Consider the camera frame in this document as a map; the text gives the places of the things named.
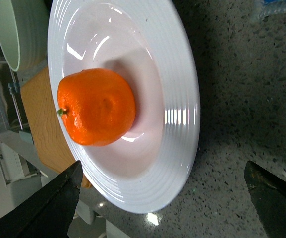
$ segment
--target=speckled countertop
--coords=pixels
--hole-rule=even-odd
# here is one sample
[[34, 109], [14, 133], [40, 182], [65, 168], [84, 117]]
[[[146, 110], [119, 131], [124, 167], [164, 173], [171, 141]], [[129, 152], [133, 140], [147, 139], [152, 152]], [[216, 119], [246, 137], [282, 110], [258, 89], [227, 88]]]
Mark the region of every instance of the speckled countertop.
[[82, 190], [81, 199], [132, 238], [266, 237], [243, 172], [252, 160], [286, 180], [286, 14], [251, 25], [253, 1], [174, 2], [201, 96], [191, 175], [179, 196], [155, 213], [158, 226], [116, 208], [95, 189]]

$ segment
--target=mandarin orange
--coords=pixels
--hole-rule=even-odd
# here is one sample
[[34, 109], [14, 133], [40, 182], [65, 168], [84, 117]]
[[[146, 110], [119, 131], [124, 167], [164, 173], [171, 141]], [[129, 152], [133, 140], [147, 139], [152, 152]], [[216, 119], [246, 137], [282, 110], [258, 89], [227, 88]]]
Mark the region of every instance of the mandarin orange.
[[129, 131], [135, 119], [131, 88], [108, 69], [87, 69], [65, 77], [57, 99], [69, 136], [81, 145], [111, 144]]

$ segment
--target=white bowl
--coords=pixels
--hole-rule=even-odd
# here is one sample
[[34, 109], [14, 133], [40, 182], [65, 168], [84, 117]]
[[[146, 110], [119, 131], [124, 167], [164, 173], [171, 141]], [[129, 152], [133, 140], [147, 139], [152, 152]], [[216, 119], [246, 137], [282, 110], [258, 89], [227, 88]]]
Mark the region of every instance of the white bowl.
[[13, 71], [46, 57], [48, 21], [42, 0], [0, 0], [0, 45]]
[[116, 71], [131, 86], [130, 131], [103, 147], [81, 146], [62, 131], [83, 173], [107, 200], [129, 212], [168, 205], [197, 151], [200, 97], [192, 51], [171, 0], [54, 0], [48, 34], [56, 109], [63, 77], [86, 68]]

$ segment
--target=wooden cutting board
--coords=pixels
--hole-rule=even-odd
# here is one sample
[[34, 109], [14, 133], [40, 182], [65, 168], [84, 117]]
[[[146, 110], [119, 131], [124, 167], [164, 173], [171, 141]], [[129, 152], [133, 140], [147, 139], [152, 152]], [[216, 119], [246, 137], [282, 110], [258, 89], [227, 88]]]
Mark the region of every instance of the wooden cutting board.
[[[21, 97], [41, 162], [61, 173], [72, 165], [75, 159], [58, 121], [47, 67], [21, 88]], [[82, 187], [90, 186], [90, 182], [83, 175]]]

